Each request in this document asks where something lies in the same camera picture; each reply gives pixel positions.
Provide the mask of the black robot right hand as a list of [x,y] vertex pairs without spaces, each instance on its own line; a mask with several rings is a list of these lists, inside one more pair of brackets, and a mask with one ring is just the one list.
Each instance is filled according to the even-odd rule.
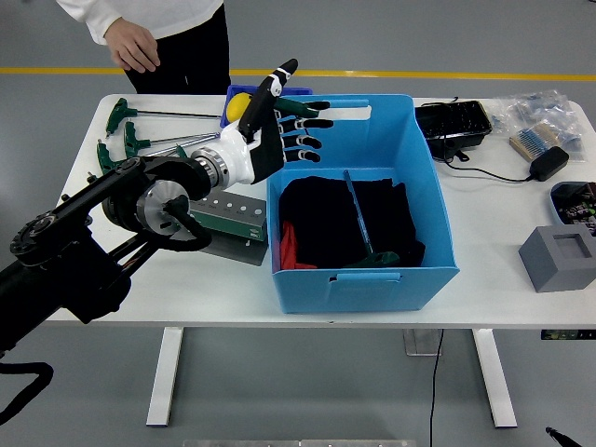
[[546,427],[545,431],[554,441],[556,441],[562,447],[581,447],[581,444],[579,444],[577,441],[561,433],[559,430],[553,427]]

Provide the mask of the person's right hand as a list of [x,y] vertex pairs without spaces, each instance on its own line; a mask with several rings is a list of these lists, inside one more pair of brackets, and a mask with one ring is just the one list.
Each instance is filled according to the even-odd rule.
[[118,18],[108,27],[103,38],[113,62],[126,72],[154,72],[160,65],[157,41],[147,29],[136,23]]

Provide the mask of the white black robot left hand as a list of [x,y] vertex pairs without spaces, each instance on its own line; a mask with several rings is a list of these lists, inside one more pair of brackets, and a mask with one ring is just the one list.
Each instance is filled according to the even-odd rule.
[[320,116],[331,105],[281,97],[297,68],[296,59],[281,64],[262,81],[241,117],[222,130],[213,150],[222,160],[223,189],[235,183],[259,183],[288,162],[320,161],[322,143],[308,131],[333,126],[331,119]]

